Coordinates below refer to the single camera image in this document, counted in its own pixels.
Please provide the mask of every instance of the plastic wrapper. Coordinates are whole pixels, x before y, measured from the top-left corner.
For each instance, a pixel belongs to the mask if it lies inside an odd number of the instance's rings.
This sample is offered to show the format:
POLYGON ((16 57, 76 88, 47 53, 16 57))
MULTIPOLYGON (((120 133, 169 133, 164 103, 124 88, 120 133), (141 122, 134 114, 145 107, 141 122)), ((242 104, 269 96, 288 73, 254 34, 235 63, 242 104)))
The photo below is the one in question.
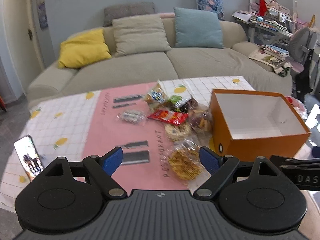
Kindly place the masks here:
POLYGON ((151 112, 154 112, 168 100, 168 97, 158 81, 158 83, 143 97, 143 100, 148 103, 151 112))
POLYGON ((194 180, 202 172, 199 151, 200 147, 190 140, 184 140, 167 151, 167 161, 180 179, 194 180))
POLYGON ((165 110, 157 110, 153 114, 149 115, 148 118, 169 124, 180 125, 187 120, 188 114, 165 110))
POLYGON ((307 109, 300 100, 294 97, 286 97, 286 98, 302 119, 308 118, 307 109))
POLYGON ((189 123, 196 132, 212 131, 212 116, 209 107, 199 104, 189 110, 189 123))
POLYGON ((146 116, 142 111, 134 110, 134 109, 127 109, 122 113, 118 114, 117 117, 119 120, 123 122, 138 124, 138 125, 143 125, 146 120, 146 116))
POLYGON ((166 123, 164 129, 167 137, 174 142, 182 141, 192 133, 192 129, 187 123, 183 123, 179 126, 166 123))
POLYGON ((198 106, 198 102, 192 96, 173 95, 169 98, 168 103, 172 111, 183 113, 188 113, 190 108, 198 106))

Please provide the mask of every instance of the yellow pillow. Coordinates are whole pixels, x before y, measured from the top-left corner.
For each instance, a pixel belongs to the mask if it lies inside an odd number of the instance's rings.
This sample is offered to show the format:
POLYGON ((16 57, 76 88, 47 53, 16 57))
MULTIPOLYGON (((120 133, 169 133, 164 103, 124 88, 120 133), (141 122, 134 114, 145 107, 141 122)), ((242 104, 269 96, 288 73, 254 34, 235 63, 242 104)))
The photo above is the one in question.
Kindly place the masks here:
POLYGON ((93 30, 67 39, 60 45, 59 68, 81 68, 111 58, 103 29, 93 30))

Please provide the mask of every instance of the phone screen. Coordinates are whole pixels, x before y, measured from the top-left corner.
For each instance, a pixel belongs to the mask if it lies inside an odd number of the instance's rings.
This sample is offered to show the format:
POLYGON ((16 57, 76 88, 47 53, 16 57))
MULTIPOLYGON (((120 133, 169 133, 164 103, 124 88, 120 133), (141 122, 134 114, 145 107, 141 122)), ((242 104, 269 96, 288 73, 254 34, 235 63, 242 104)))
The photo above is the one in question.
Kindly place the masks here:
POLYGON ((43 171, 44 168, 31 136, 25 136, 16 141, 14 143, 14 148, 24 170, 26 171, 30 181, 32 181, 41 171, 43 171))

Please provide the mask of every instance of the orange box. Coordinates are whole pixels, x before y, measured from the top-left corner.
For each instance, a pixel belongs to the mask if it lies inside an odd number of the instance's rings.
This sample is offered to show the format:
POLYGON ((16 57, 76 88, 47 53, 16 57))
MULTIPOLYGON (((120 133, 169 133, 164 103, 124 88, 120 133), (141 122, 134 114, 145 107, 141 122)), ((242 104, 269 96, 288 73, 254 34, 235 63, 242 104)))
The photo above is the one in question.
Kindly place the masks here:
POLYGON ((257 156, 293 157, 311 134, 279 93, 214 89, 210 109, 217 153, 241 161, 254 161, 257 156))

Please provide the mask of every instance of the door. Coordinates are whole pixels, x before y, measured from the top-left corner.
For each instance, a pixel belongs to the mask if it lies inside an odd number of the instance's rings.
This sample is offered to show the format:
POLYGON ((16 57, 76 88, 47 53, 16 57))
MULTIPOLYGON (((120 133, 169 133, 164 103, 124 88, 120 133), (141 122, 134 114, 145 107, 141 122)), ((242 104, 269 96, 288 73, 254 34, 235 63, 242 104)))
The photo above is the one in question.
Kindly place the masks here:
POLYGON ((36 53, 32 20, 28 15, 30 0, 3 0, 4 27, 9 52, 21 86, 26 93, 42 68, 36 53))

